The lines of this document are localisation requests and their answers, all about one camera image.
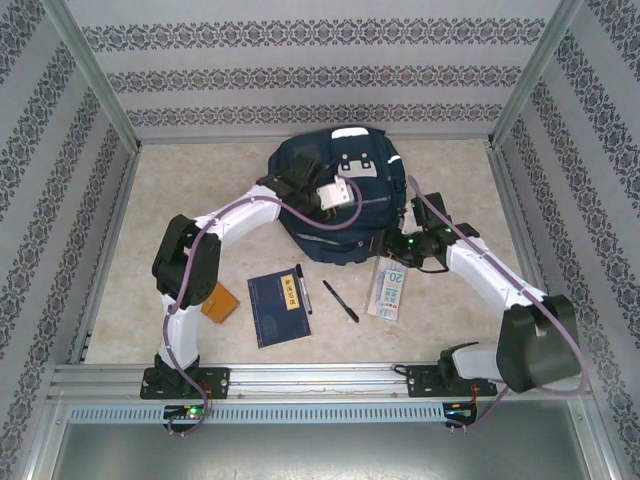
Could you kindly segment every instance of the blue notebook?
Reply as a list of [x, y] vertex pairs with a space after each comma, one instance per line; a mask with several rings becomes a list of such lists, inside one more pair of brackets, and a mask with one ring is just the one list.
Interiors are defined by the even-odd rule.
[[250, 278], [247, 283], [258, 347], [311, 335], [295, 269]]

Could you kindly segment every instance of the beige floor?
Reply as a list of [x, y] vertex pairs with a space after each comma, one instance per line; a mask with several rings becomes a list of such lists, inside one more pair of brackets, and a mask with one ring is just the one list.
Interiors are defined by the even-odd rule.
[[[482, 142], [398, 141], [425, 193], [440, 191], [454, 221], [480, 231], [519, 271]], [[162, 306], [151, 264], [167, 222], [195, 217], [245, 193], [277, 144], [145, 146], [93, 330], [87, 363], [150, 363], [160, 345]], [[312, 335], [259, 349], [247, 279], [302, 263], [314, 313]], [[219, 280], [240, 301], [222, 325], [202, 316], [199, 347], [207, 363], [328, 363], [435, 360], [443, 348], [495, 340], [501, 319], [454, 274], [409, 273], [396, 323], [348, 320], [322, 285], [326, 279], [355, 310], [366, 300], [373, 259], [338, 267], [308, 260], [275, 222], [225, 251]]]

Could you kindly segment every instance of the black pen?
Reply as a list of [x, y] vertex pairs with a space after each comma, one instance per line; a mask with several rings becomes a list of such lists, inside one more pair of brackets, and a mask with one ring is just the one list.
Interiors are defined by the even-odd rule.
[[302, 296], [307, 301], [307, 313], [311, 315], [311, 299], [309, 298], [309, 290], [307, 290], [307, 284], [304, 283], [304, 275], [302, 275], [302, 267], [299, 263], [296, 264], [296, 273], [298, 274], [298, 278], [300, 279], [300, 286], [302, 287]]
[[336, 293], [336, 291], [331, 288], [331, 285], [329, 285], [327, 283], [326, 280], [323, 280], [322, 283], [324, 283], [324, 286], [327, 287], [327, 290], [329, 290], [329, 293], [331, 293], [331, 295], [333, 295], [333, 298], [335, 298], [336, 300], [338, 300], [338, 303], [340, 304], [340, 306], [342, 308], [344, 308], [344, 311], [347, 312], [349, 314], [349, 316], [353, 319], [354, 322], [356, 323], [360, 323], [360, 319], [358, 318], [358, 316], [356, 315], [356, 312], [354, 312], [353, 310], [351, 310], [349, 307], [347, 307], [347, 304], [344, 303], [342, 301], [342, 299], [338, 296], [338, 294]]

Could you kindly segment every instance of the navy backpack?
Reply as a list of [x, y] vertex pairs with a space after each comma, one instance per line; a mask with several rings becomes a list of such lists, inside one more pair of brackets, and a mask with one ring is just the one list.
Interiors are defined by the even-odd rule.
[[[404, 167], [391, 141], [381, 130], [359, 126], [299, 135], [283, 142], [271, 155], [269, 174], [290, 168], [298, 155], [325, 165], [322, 184], [333, 182], [334, 175], [353, 180], [362, 192], [362, 212], [347, 229], [329, 232], [312, 227], [283, 209], [282, 225], [316, 262], [344, 265], [373, 256], [369, 250], [371, 238], [379, 230], [398, 226], [406, 202]], [[331, 223], [348, 220], [355, 209], [355, 204], [338, 207]]]

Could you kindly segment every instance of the wallpaper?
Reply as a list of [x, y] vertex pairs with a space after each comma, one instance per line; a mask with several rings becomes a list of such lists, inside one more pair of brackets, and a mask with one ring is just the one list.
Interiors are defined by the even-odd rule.
[[42, 5], [0, 2], [0, 479], [23, 465], [68, 360], [126, 150]]
[[576, 307], [624, 478], [640, 478], [637, 39], [633, 3], [585, 2], [501, 146], [546, 287]]
[[162, 141], [335, 123], [488, 134], [557, 6], [134, 3], [116, 0], [107, 12], [99, 0], [69, 6], [138, 135]]

